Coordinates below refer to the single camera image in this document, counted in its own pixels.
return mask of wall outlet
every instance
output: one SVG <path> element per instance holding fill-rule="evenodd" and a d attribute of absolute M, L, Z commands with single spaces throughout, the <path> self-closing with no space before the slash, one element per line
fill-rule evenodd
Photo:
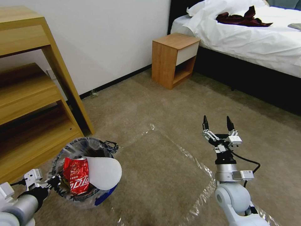
<path fill-rule="evenodd" d="M 51 78 L 51 80 L 56 79 L 56 76 L 54 75 L 53 70 L 48 69 L 48 70 L 46 70 L 46 72 L 47 72 L 48 76 Z"/>

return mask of red can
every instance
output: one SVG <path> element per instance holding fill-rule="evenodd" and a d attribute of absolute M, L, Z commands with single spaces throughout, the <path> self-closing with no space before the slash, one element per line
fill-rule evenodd
<path fill-rule="evenodd" d="M 70 191 L 80 195 L 89 188 L 89 167 L 87 158 L 65 158 L 64 176 L 70 183 Z"/>

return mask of trash bag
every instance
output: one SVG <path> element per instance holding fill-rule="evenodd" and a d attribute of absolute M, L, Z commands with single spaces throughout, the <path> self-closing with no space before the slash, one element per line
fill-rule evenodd
<path fill-rule="evenodd" d="M 83 156 L 113 158 L 112 154 L 116 153 L 117 150 L 118 144 L 111 141 L 102 142 L 92 137 L 76 139 L 67 144 L 53 160 L 52 169 L 48 172 L 47 176 L 51 178 L 57 174 L 61 175 L 62 182 L 59 189 L 57 189 L 57 193 L 80 208 L 92 208 L 102 203 L 115 190 L 117 185 L 110 190 L 104 191 L 90 184 L 89 190 L 86 193 L 73 195 L 70 192 L 69 183 L 62 174 L 65 158 L 74 159 Z"/>

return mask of black bed frame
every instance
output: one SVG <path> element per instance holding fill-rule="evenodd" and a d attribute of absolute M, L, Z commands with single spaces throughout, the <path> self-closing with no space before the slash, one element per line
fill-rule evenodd
<path fill-rule="evenodd" d="M 173 21 L 200 0 L 171 0 L 168 34 Z M 301 79 L 226 54 L 199 47 L 194 71 L 290 112 L 301 114 Z"/>

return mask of white drawer front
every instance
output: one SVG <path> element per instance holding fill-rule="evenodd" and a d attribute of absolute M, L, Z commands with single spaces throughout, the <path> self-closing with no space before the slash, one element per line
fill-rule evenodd
<path fill-rule="evenodd" d="M 179 65 L 180 63 L 183 63 L 184 61 L 190 59 L 191 57 L 194 57 L 197 54 L 197 51 L 198 51 L 198 42 L 188 47 L 185 47 L 183 49 L 180 49 L 178 51 L 176 65 Z"/>

